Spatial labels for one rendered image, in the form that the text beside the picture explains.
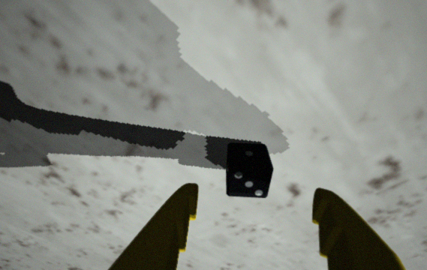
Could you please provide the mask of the black die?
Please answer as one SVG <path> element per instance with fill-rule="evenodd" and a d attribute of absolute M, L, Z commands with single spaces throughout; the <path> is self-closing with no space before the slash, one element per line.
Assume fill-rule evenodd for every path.
<path fill-rule="evenodd" d="M 227 145 L 226 195 L 266 198 L 273 165 L 265 144 Z"/>

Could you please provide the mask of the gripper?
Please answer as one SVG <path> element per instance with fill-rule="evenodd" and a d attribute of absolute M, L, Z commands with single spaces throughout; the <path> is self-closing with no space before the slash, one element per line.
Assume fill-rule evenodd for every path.
<path fill-rule="evenodd" d="M 108 270 L 176 270 L 196 220 L 198 184 L 181 186 L 159 208 Z M 314 192 L 312 223 L 328 270 L 406 270 L 396 253 L 340 196 Z"/>

